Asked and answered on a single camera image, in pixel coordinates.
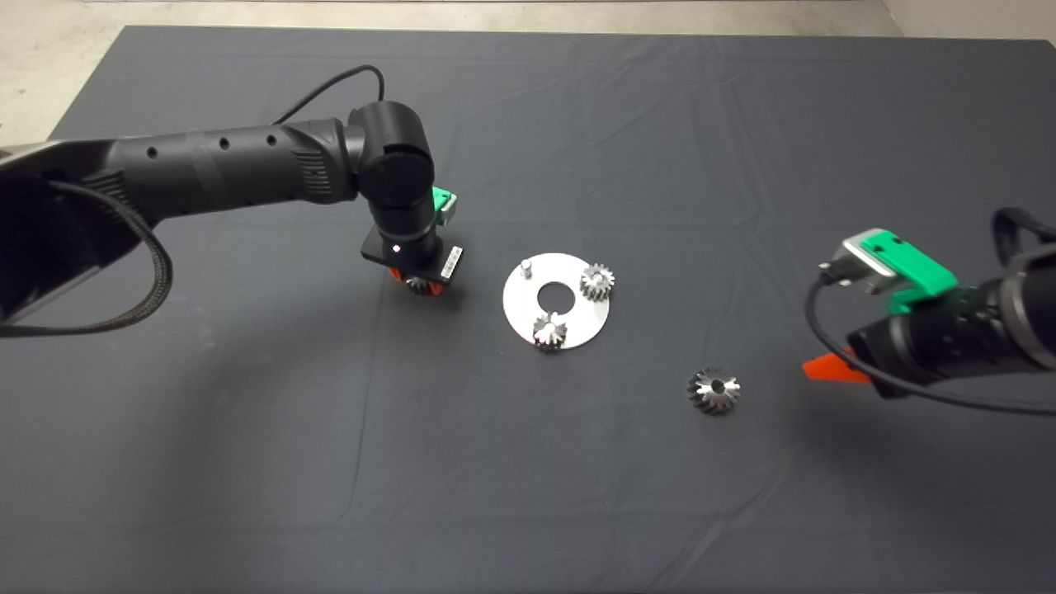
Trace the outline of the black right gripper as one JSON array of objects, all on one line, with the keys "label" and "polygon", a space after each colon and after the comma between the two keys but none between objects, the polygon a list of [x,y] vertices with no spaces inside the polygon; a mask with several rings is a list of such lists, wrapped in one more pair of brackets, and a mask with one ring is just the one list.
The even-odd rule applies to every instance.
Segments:
[{"label": "black right gripper", "polygon": [[[1016,342],[1020,282],[991,280],[958,287],[912,312],[888,316],[849,333],[857,360],[901,380],[934,386],[941,380],[1021,375],[1025,351]],[[871,378],[828,353],[803,363],[809,380],[870,384]]]}]

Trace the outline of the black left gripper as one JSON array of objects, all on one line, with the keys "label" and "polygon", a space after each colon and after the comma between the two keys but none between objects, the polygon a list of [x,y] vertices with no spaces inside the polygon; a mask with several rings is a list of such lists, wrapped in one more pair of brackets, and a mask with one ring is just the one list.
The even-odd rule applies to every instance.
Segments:
[{"label": "black left gripper", "polygon": [[383,266],[396,281],[406,276],[431,283],[432,292],[444,292],[459,270],[464,249],[445,242],[438,227],[454,218],[456,203],[417,202],[404,208],[370,206],[372,229],[360,253],[369,261]]}]

